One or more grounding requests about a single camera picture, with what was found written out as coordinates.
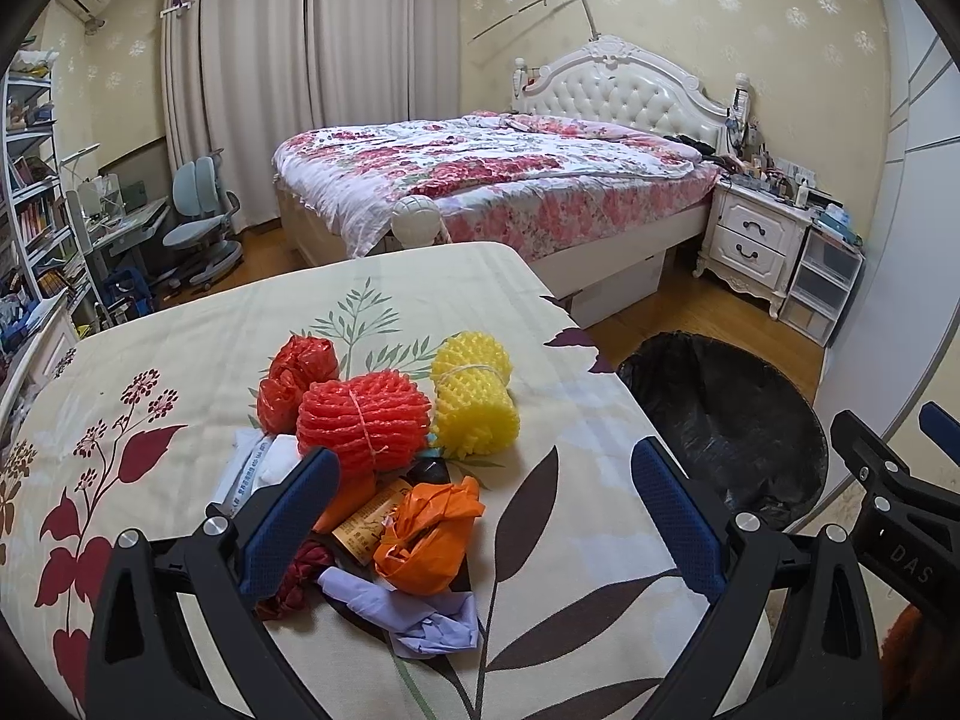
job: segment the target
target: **floral bed sheet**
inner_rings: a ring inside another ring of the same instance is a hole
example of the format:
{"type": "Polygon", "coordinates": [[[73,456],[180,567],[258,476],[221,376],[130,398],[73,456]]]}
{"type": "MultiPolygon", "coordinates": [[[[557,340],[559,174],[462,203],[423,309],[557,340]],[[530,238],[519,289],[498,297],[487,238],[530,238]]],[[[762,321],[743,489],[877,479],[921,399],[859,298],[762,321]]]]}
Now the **floral bed sheet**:
{"type": "Polygon", "coordinates": [[[680,213],[719,175],[693,148],[617,124],[494,114],[314,130],[274,162],[350,257],[377,245],[405,196],[434,199],[453,241],[532,262],[680,213]]]}
{"type": "MultiPolygon", "coordinates": [[[[92,609],[118,533],[193,532],[291,331],[331,338],[344,377],[394,368],[432,398],[430,362],[464,330],[506,347],[520,411],[512,447],[449,465],[483,485],[467,562],[486,643],[401,661],[319,591],[267,628],[333,720],[634,717],[707,609],[632,483],[632,447],[656,432],[520,257],[487,242],[278,276],[121,325],[59,361],[0,469],[0,610],[56,698],[83,716],[92,609]]],[[[219,697],[245,710],[196,603],[184,614],[219,697]]],[[[749,693],[769,640],[764,620],[727,707],[749,693]]]]}

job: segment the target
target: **yellow label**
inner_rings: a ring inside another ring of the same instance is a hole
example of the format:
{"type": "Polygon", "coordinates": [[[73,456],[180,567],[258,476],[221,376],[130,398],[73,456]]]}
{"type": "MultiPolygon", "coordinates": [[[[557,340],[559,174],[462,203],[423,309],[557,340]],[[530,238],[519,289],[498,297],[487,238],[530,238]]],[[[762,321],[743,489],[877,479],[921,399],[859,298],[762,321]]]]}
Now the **yellow label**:
{"type": "Polygon", "coordinates": [[[412,489],[403,479],[390,483],[335,529],[334,538],[356,557],[360,565],[368,565],[386,530],[383,521],[412,489]]]}

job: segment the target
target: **blue gripper pad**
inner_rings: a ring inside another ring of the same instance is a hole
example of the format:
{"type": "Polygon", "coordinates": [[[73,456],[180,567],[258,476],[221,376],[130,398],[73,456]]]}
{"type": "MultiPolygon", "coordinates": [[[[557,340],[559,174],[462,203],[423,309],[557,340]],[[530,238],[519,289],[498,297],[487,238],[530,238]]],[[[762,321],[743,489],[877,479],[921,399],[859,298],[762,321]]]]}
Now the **blue gripper pad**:
{"type": "MultiPolygon", "coordinates": [[[[296,551],[339,485],[340,461],[329,449],[311,451],[291,471],[243,552],[239,590],[249,608],[277,592],[296,551]]],[[[254,496],[267,490],[271,489],[261,488],[254,496]]]]}
{"type": "Polygon", "coordinates": [[[936,403],[926,403],[920,409],[920,429],[960,466],[960,423],[936,403]]]}
{"type": "Polygon", "coordinates": [[[715,603],[727,586],[720,542],[651,440],[634,447],[634,487],[670,550],[686,586],[715,603]]]}

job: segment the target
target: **yellow foam net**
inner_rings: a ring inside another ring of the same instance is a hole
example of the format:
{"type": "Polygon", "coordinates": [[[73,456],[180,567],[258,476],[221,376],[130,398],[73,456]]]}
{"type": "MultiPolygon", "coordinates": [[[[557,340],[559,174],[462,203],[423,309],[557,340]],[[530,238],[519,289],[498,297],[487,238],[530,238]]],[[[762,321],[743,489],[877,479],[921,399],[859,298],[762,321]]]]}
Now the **yellow foam net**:
{"type": "Polygon", "coordinates": [[[433,433],[445,458],[491,455],[520,433],[520,414],[507,392],[514,367],[486,333],[448,338],[430,368],[437,391],[433,433]]]}

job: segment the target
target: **lavender crumpled paper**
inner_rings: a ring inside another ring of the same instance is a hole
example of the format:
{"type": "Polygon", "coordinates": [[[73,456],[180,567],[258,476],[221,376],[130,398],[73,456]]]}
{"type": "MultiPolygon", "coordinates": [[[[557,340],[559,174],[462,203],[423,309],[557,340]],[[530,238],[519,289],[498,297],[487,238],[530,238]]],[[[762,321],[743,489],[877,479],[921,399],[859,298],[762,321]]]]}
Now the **lavender crumpled paper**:
{"type": "Polygon", "coordinates": [[[317,584],[326,595],[386,630],[399,658],[428,659],[473,650],[479,642],[471,592],[419,598],[332,567],[320,574],[317,584]]]}

